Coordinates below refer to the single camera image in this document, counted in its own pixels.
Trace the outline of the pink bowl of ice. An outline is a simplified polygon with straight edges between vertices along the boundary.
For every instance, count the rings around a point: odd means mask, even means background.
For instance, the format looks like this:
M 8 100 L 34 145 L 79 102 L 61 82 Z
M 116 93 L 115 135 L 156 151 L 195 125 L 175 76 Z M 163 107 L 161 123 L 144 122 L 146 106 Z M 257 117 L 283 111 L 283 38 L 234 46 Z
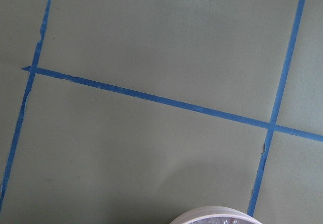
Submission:
M 205 206 L 187 211 L 171 223 L 260 223 L 253 217 L 222 206 Z

